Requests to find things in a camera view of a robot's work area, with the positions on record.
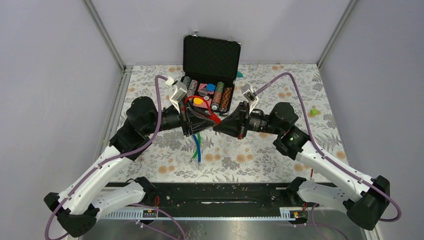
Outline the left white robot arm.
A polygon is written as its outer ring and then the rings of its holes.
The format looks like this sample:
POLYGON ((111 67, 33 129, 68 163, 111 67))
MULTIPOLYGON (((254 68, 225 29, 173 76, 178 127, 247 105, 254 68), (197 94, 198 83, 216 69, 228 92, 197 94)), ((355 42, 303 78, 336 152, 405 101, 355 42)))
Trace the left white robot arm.
POLYGON ((56 218, 66 236, 77 238, 109 213, 132 204, 152 204, 155 187, 145 177, 138 177, 106 195, 100 192, 117 172, 135 161, 153 143, 160 131, 182 128, 190 132, 197 126, 203 130, 220 123, 220 118, 211 111, 189 111, 189 102, 190 99, 184 98, 177 106, 162 109, 155 106, 150 97, 136 98, 126 112, 123 126, 93 165, 67 189, 60 193, 50 192, 44 197, 52 212, 48 223, 56 218))

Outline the red cable padlock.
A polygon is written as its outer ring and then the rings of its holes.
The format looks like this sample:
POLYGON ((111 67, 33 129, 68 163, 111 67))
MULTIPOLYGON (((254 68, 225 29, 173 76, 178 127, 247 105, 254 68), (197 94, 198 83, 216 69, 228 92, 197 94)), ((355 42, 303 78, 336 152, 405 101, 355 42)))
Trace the red cable padlock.
POLYGON ((216 115, 211 108, 211 105, 209 104, 209 102, 202 96, 199 95, 192 95, 192 96, 187 96, 184 100, 184 104, 187 105, 188 102, 192 102, 194 104, 195 107, 197 106, 201 106, 206 108, 206 112, 209 115, 209 119, 214 121, 216 125, 221 123, 221 119, 218 117, 218 115, 216 115), (194 98, 200 98, 203 100, 202 104, 194 104, 193 100, 194 98))

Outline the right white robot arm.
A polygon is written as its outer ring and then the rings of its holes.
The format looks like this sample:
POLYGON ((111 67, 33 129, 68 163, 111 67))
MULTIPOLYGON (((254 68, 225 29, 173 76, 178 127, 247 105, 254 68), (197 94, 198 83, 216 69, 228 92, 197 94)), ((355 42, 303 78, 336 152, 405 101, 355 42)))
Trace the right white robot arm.
POLYGON ((279 102, 270 114, 249 110, 240 102, 237 108, 213 130, 243 139, 248 131, 276 135, 273 145, 283 156, 318 171, 334 184, 319 186, 296 177, 288 186, 287 201, 293 206, 303 202, 326 205, 345 213, 357 226, 373 230, 389 205, 390 182, 383 176, 371 177, 333 158, 295 123, 298 115, 288 102, 279 102))

